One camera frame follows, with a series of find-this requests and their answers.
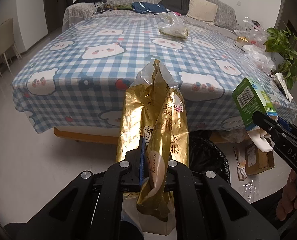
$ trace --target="cartoon bear print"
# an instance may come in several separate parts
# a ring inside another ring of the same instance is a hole
[[[220,98],[224,88],[212,75],[198,73],[179,72],[182,85],[180,91],[183,97],[189,101],[199,102]]]
[[[213,44],[206,42],[206,41],[202,41],[196,38],[192,38],[192,42],[198,44],[198,45],[202,45],[203,47],[209,48],[209,49],[216,49]]]
[[[29,119],[29,122],[31,123],[32,126],[35,125],[35,121],[32,119],[33,113],[31,111],[24,111],[26,114],[27,118]]]
[[[50,47],[50,50],[60,50],[60,49],[65,49],[69,45],[73,45],[73,41],[60,41],[58,43],[55,43],[52,47]]]
[[[279,93],[280,90],[279,90],[279,88],[277,87],[277,85],[276,85],[276,83],[274,82],[274,80],[270,80],[269,82],[270,82],[271,87],[273,88],[273,90],[274,90],[275,92]]]
[[[37,96],[50,95],[55,91],[54,75],[58,68],[35,72],[26,82],[28,91]]]
[[[177,41],[171,41],[163,38],[151,38],[152,42],[157,45],[161,45],[163,47],[171,48],[171,49],[183,49],[185,48],[185,45],[177,42]]]
[[[88,29],[93,29],[95,27],[97,27],[97,23],[92,23],[92,24],[89,24],[89,25],[82,25],[82,26],[77,26],[76,29],[78,31],[82,31],[82,30],[88,30]]]
[[[243,119],[240,116],[231,117],[223,121],[223,128],[231,129],[237,128],[243,124]]]
[[[95,33],[95,35],[99,35],[99,36],[121,35],[123,34],[123,31],[124,30],[104,29]]]
[[[227,60],[215,60],[215,62],[219,66],[219,68],[226,74],[232,76],[239,76],[241,74],[241,72]]]
[[[124,53],[126,49],[124,49],[118,42],[99,45],[95,47],[86,48],[82,59],[96,59],[96,58],[104,58],[115,56],[121,53]]]
[[[281,101],[277,98],[276,95],[274,94],[268,94],[268,96],[271,98],[272,104],[274,106],[275,109],[280,108],[281,106]]]
[[[121,124],[122,111],[108,111],[101,113],[99,118],[112,126],[119,127]]]

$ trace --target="clear plastic bag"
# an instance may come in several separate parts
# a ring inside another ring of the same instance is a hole
[[[254,70],[253,65],[250,65],[249,61],[247,60],[247,57],[245,55],[239,57],[240,63],[244,67],[244,69],[247,69],[248,71],[252,71],[253,73],[253,79],[256,80],[256,82],[260,83],[261,86],[264,88],[263,81],[259,78],[258,72]]]
[[[240,187],[242,197],[245,198],[250,204],[258,200],[257,184],[258,182],[256,180],[251,179]]]
[[[271,60],[272,54],[266,52],[255,45],[244,45],[243,46],[245,56],[247,56],[259,69],[265,73],[270,74],[271,71],[276,70],[275,63]]]
[[[174,36],[177,38],[188,38],[188,29],[184,25],[182,19],[174,12],[169,12],[164,22],[157,25],[161,34]]]
[[[223,139],[230,143],[241,143],[248,138],[245,128],[234,129],[231,131],[218,130],[217,132]]]
[[[239,37],[247,38],[250,44],[265,49],[264,43],[269,35],[266,30],[262,26],[256,26],[248,17],[245,17],[243,22],[245,22],[246,31],[235,30],[235,34]]]

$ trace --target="green cardboard box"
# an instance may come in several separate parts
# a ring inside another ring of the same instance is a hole
[[[247,131],[252,130],[256,126],[252,118],[254,112],[260,111],[269,117],[277,116],[271,100],[261,84],[249,77],[242,80],[233,91],[232,97]]]

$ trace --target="white plastic bag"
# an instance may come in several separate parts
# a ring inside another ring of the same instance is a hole
[[[253,45],[243,46],[245,56],[247,56],[259,69],[265,73],[270,74],[271,71],[276,70],[275,63],[271,60],[272,54],[266,52],[264,49]]]
[[[266,30],[262,26],[256,26],[248,17],[245,17],[243,22],[245,22],[246,31],[235,30],[235,34],[239,37],[247,38],[250,44],[265,49],[264,43],[269,35]]]
[[[161,34],[170,35],[178,38],[188,38],[188,29],[181,18],[174,12],[169,12],[164,22],[157,25]]]

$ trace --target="cardboard box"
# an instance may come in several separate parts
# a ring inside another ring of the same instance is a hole
[[[273,119],[277,117],[271,100],[261,84],[249,77],[242,80],[233,91],[232,97],[247,131],[256,127],[256,124],[253,123],[253,113],[256,111],[260,111]]]
[[[245,171],[247,175],[256,175],[263,171],[274,168],[274,155],[273,151],[263,153],[254,143],[245,148]]]

